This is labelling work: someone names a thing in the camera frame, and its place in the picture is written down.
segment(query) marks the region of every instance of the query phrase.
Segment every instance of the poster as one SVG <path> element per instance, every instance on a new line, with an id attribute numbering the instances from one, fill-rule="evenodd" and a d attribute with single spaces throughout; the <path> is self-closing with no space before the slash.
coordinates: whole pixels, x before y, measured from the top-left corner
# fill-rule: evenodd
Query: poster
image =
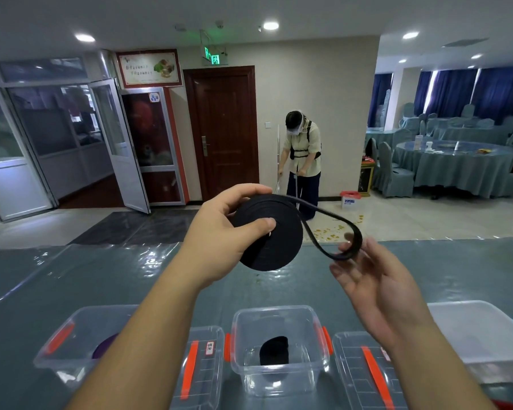
<path id="1" fill-rule="evenodd" d="M 116 53 L 123 86 L 182 86 L 176 49 Z"/>

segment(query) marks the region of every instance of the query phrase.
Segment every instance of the wooden door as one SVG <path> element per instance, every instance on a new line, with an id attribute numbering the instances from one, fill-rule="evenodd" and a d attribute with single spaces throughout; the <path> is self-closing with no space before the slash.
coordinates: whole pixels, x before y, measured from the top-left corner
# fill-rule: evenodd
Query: wooden door
<path id="1" fill-rule="evenodd" d="M 258 183 L 254 66 L 185 70 L 184 81 L 203 199 Z"/>

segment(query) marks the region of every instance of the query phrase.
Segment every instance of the label sticker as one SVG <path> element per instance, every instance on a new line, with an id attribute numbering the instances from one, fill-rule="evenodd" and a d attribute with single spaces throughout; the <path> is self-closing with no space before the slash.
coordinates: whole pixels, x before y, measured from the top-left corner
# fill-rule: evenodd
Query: label sticker
<path id="1" fill-rule="evenodd" d="M 207 346 L 205 347 L 205 355 L 212 355 L 213 351 L 215 351 L 215 342 L 208 341 Z"/>
<path id="2" fill-rule="evenodd" d="M 384 350 L 382 347 L 380 347 L 380 349 L 382 350 L 382 354 L 384 355 L 384 358 L 386 359 L 386 361 L 391 362 L 390 356 L 388 355 L 386 350 Z"/>
<path id="3" fill-rule="evenodd" d="M 160 101 L 160 94 L 157 92 L 150 92 L 148 94 L 148 96 L 150 96 L 151 102 L 159 102 Z"/>

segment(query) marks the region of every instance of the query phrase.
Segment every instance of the beige shirt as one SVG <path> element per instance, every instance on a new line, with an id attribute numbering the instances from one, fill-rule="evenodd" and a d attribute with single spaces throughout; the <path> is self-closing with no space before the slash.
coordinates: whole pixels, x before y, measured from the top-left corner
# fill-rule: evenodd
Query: beige shirt
<path id="1" fill-rule="evenodd" d="M 290 171 L 294 174 L 298 172 L 306 162 L 306 156 L 310 153 L 320 152 L 321 151 L 321 133 L 319 132 L 319 128 L 317 124 L 312 121 L 312 126 L 310 127 L 310 142 L 308 142 L 308 121 L 304 124 L 302 128 L 302 132 L 298 135 L 288 135 L 285 138 L 285 143 L 283 144 L 283 148 L 286 150 L 291 149 L 291 146 L 294 149 L 294 160 L 290 165 Z M 305 177 L 313 177 L 321 172 L 321 157 L 316 158 L 312 161 L 310 167 L 306 171 Z"/>

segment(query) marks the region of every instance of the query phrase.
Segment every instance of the black elastic band roll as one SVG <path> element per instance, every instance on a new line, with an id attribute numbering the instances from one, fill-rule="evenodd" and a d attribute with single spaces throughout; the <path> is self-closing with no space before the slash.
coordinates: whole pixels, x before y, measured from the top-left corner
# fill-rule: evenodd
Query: black elastic band roll
<path id="1" fill-rule="evenodd" d="M 315 239 L 308 223 L 300 216 L 295 203 L 300 203 L 303 206 L 346 223 L 353 231 L 351 247 L 340 254 L 332 254 L 325 251 Z M 273 218 L 276 220 L 276 227 L 270 235 L 261 237 L 249 246 L 243 253 L 241 262 L 251 269 L 263 272 L 280 269 L 295 258 L 302 246 L 302 224 L 306 228 L 310 240 L 315 247 L 333 260 L 349 260 L 353 258 L 361 249 L 363 243 L 361 231 L 351 221 L 292 196 L 263 194 L 252 197 L 238 208 L 233 216 L 232 224 L 234 227 L 239 227 L 262 218 Z"/>

